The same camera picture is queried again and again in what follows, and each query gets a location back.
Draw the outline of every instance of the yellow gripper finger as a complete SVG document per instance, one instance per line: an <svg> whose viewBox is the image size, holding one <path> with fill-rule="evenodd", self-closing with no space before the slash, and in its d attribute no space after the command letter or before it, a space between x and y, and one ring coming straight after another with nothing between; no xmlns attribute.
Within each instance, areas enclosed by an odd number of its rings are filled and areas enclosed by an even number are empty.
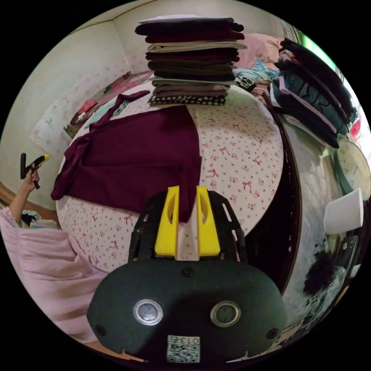
<svg viewBox="0 0 371 371"><path fill-rule="evenodd" d="M179 186L169 187L155 244L155 254L177 258L179 224Z"/></svg>
<svg viewBox="0 0 371 371"><path fill-rule="evenodd" d="M220 245L208 189L197 187L197 242L198 256L215 257L220 254Z"/></svg>

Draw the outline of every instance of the label sticker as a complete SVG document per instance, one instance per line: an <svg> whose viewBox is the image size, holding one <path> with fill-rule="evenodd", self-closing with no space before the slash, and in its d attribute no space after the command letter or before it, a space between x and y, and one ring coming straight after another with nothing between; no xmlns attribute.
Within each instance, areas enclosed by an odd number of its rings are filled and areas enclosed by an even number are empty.
<svg viewBox="0 0 371 371"><path fill-rule="evenodd" d="M167 337L168 362L174 363L200 363L200 337L199 336L175 336Z"/></svg>

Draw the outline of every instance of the folded clothing stack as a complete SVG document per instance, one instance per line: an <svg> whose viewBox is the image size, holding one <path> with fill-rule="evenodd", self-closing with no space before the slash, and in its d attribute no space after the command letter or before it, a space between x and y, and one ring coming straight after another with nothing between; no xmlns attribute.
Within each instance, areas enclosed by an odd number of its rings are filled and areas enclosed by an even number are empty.
<svg viewBox="0 0 371 371"><path fill-rule="evenodd" d="M150 44L146 59L154 71L149 103L223 106L238 49L247 48L238 42L241 31L232 18L167 15L140 21L135 32Z"/></svg>
<svg viewBox="0 0 371 371"><path fill-rule="evenodd" d="M357 117L350 93L339 76L310 50L285 39L281 42L280 69L271 94L284 113L295 117L321 141L339 148Z"/></svg>

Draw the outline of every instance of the striped fabric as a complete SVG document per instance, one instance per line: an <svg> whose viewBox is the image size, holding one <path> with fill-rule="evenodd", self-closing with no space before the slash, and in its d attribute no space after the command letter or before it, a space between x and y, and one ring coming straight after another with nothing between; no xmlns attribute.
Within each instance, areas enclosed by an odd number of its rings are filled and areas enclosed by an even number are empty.
<svg viewBox="0 0 371 371"><path fill-rule="evenodd" d="M301 32L295 28L293 25L291 25L290 23L287 23L286 21L284 20L281 20L281 24L282 24L282 28L283 28L283 32L285 34L285 37L289 40L292 40L298 44L302 44L301 43Z"/></svg>

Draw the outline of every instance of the bed sheet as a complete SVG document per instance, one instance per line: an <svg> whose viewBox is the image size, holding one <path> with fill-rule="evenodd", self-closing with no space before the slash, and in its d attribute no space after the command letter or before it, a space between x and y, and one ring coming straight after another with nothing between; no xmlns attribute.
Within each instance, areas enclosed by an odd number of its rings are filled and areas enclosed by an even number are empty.
<svg viewBox="0 0 371 371"><path fill-rule="evenodd" d="M152 91L153 87L146 83L127 93L140 90ZM113 119L168 107L151 107L148 98L130 103ZM228 198L248 233L264 215L281 178L283 144L279 129L269 111L238 87L229 91L224 107L187 107L199 133L200 185ZM87 130L82 128L75 138ZM76 238L93 265L111 272L127 263L137 214L66 196L56 206L62 229ZM190 221L179 225L179 260L198 260L196 233L194 209Z"/></svg>

